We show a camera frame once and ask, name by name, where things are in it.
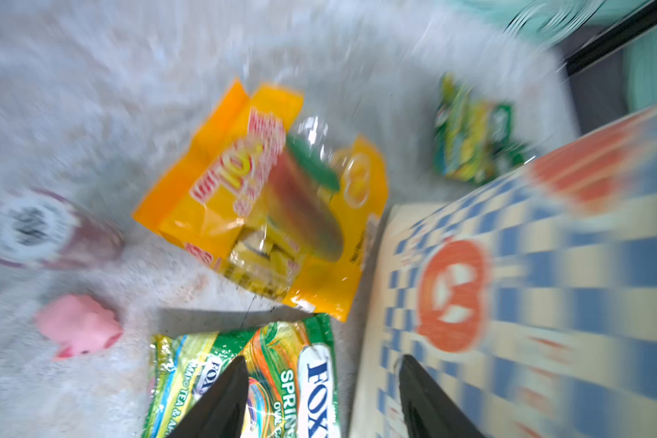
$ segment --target yellow plastic packaging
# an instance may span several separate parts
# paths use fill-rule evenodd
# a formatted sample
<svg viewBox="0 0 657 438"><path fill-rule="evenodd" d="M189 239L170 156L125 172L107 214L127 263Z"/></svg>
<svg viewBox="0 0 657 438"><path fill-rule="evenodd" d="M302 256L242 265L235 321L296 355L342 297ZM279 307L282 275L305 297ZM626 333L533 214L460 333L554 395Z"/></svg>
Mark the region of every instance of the yellow plastic packaging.
<svg viewBox="0 0 657 438"><path fill-rule="evenodd" d="M297 92L249 97L235 83L133 217L251 292L345 321L387 201L385 163L362 136L304 148L288 137L302 107Z"/></svg>

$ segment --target pig figurine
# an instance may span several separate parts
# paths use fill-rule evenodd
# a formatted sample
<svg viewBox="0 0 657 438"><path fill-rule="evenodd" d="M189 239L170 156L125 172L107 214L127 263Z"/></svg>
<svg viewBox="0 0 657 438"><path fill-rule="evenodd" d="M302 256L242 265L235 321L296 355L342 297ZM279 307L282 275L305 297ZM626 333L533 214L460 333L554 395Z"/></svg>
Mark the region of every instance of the pig figurine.
<svg viewBox="0 0 657 438"><path fill-rule="evenodd" d="M54 360L109 348L123 332L113 311L103 308L91 296L71 293L41 309L35 322L45 337L61 346Z"/></svg>

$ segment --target pig ear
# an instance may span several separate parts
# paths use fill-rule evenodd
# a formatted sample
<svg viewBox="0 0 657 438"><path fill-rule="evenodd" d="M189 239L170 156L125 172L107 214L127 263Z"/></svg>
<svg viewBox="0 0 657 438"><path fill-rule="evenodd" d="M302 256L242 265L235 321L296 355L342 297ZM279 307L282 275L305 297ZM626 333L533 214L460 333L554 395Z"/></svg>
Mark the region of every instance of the pig ear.
<svg viewBox="0 0 657 438"><path fill-rule="evenodd" d="M63 360L68 359L69 357L73 357L73 347L61 348L61 350L56 353L56 356L54 356L54 360Z"/></svg>

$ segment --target black metal bar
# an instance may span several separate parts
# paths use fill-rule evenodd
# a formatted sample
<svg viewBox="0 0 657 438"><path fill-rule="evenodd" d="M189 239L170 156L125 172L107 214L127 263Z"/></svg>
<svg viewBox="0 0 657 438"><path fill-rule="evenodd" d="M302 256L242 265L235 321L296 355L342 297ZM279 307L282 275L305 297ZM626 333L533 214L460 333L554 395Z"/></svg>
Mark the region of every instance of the black metal bar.
<svg viewBox="0 0 657 438"><path fill-rule="evenodd" d="M567 75L575 75L657 26L657 0L609 27L565 59Z"/></svg>

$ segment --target green candy bag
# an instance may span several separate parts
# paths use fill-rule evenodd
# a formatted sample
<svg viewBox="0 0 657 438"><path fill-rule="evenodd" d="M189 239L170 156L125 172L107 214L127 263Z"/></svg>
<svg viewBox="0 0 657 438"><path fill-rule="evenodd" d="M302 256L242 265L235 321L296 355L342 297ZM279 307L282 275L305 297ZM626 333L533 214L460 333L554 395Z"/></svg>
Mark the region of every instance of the green candy bag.
<svg viewBox="0 0 657 438"><path fill-rule="evenodd" d="M248 331L152 337L154 389L143 438L163 438L243 355L249 372L242 438L340 437L329 317Z"/></svg>

